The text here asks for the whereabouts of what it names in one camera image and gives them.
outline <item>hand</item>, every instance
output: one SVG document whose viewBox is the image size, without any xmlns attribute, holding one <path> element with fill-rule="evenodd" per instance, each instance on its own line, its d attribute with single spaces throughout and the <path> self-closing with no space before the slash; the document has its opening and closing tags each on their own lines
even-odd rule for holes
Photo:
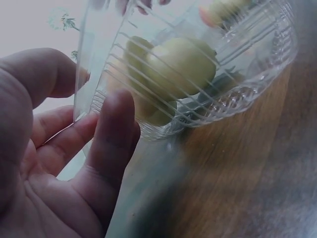
<svg viewBox="0 0 317 238">
<path fill-rule="evenodd" d="M 96 8 L 102 8 L 103 5 L 106 3 L 106 0 L 90 0 L 90 1 Z M 119 11 L 120 14 L 124 14 L 126 12 L 127 5 L 130 0 L 115 0 L 115 1 L 116 1 L 115 2 L 116 9 Z M 153 1 L 154 0 L 140 0 L 140 2 L 148 8 L 152 8 Z M 160 5 L 167 5 L 170 3 L 171 0 L 157 0 L 157 1 L 159 2 Z M 144 8 L 138 6 L 138 10 L 142 14 L 147 15 L 147 11 Z"/>
<path fill-rule="evenodd" d="M 46 97 L 68 97 L 74 84 L 75 64 L 58 51 L 28 50 L 0 59 L 1 237 L 106 234 L 140 129 L 126 91 L 109 96 L 100 116 L 89 114 L 73 125 L 72 106 L 33 118 L 32 109 Z M 57 180 L 94 133 L 75 178 Z"/>
</svg>

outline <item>green apple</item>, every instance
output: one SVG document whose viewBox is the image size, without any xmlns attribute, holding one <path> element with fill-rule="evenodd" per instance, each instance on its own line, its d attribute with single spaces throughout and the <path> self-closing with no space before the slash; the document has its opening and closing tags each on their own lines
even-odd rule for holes
<svg viewBox="0 0 317 238">
<path fill-rule="evenodd" d="M 223 21 L 251 2 L 252 0 L 214 0 L 209 7 L 200 7 L 200 16 L 210 27 L 221 26 Z"/>
<path fill-rule="evenodd" d="M 177 103 L 169 102 L 169 104 L 174 108 L 177 109 Z M 167 105 L 160 103 L 162 109 L 164 109 L 170 116 L 175 116 L 175 111 L 168 107 Z M 172 121 L 172 118 L 168 116 L 165 112 L 161 111 L 160 109 L 156 110 L 150 117 L 146 118 L 145 121 L 154 126 L 163 126 Z"/>
<path fill-rule="evenodd" d="M 166 101 L 186 98 L 187 94 L 197 94 L 214 78 L 216 65 L 209 58 L 215 60 L 215 55 L 204 41 L 173 38 L 152 48 L 143 72 L 152 80 L 149 88 Z"/>
<path fill-rule="evenodd" d="M 114 66 L 109 67 L 107 71 L 104 71 L 101 76 L 101 82 L 105 83 L 107 93 L 110 94 L 118 89 L 127 89 L 132 94 L 135 117 L 137 119 L 155 126 L 162 126 L 169 123 L 171 118 L 159 108 L 163 108 L 172 117 L 175 115 L 175 111 L 151 95 L 145 96 L 142 94 L 143 97 L 140 96 L 131 89 L 131 80 L 126 76 L 126 74 L 129 73 L 127 65 L 119 60 L 114 61 L 113 65 Z M 176 102 L 170 103 L 170 105 L 176 108 Z"/>
<path fill-rule="evenodd" d="M 145 59 L 145 56 L 147 55 L 148 51 L 150 51 L 154 46 L 148 42 L 147 40 L 141 38 L 141 37 L 137 37 L 137 36 L 133 36 L 131 37 L 127 44 L 126 44 L 126 48 L 123 54 L 123 59 L 132 67 L 136 68 L 138 71 L 142 72 L 142 65 L 143 62 L 142 60 Z M 139 83 L 143 84 L 144 86 L 147 87 L 147 80 L 135 69 L 127 66 L 128 68 L 128 73 L 131 77 L 133 77 L 133 79 L 130 80 L 130 85 L 136 89 L 138 92 L 144 94 L 145 96 L 148 95 L 147 91 L 140 86 L 136 81 L 138 81 Z"/>
</svg>

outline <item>clear plastic container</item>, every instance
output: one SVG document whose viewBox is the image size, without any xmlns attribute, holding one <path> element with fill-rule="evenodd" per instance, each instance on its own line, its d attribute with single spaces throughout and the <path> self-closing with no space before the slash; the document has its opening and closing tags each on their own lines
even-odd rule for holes
<svg viewBox="0 0 317 238">
<path fill-rule="evenodd" d="M 245 111 L 297 53 L 290 0 L 122 2 L 88 3 L 75 120 L 125 87 L 141 136 L 165 138 Z"/>
</svg>

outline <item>table surface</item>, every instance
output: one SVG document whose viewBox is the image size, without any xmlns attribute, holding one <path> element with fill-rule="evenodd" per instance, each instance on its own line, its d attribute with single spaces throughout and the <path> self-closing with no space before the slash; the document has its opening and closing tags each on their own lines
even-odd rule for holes
<svg viewBox="0 0 317 238">
<path fill-rule="evenodd" d="M 140 142 L 109 238 L 317 237 L 317 9 L 295 62 L 245 113 Z"/>
</svg>

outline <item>wood grain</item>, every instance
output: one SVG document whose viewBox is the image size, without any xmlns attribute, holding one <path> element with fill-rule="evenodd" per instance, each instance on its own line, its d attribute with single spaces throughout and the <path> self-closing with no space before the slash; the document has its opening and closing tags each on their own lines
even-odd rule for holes
<svg viewBox="0 0 317 238">
<path fill-rule="evenodd" d="M 107 237 L 317 237 L 312 1 L 297 3 L 295 62 L 248 111 L 167 141 L 140 142 Z"/>
</svg>

